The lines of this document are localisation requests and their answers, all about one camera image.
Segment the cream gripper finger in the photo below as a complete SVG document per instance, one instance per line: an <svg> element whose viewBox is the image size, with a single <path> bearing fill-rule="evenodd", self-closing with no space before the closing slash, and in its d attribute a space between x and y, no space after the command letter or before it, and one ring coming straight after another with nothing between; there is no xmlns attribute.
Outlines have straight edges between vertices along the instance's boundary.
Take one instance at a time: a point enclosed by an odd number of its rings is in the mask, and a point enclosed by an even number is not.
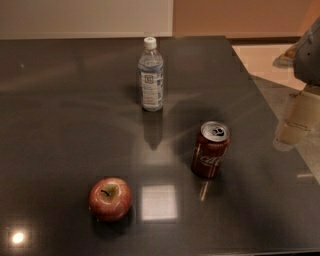
<svg viewBox="0 0 320 256"><path fill-rule="evenodd" d="M279 151L289 151L319 123L320 87L307 84L303 90L289 94L273 146Z"/></svg>

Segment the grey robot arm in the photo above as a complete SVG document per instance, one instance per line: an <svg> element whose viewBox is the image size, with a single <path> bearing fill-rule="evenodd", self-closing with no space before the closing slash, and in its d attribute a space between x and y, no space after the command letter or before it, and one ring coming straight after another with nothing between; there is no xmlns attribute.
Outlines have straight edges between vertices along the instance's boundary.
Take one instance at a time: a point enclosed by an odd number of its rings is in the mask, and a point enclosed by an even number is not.
<svg viewBox="0 0 320 256"><path fill-rule="evenodd" d="M320 122L320 18L298 41L293 71L305 87L287 98L273 141L279 151L294 148Z"/></svg>

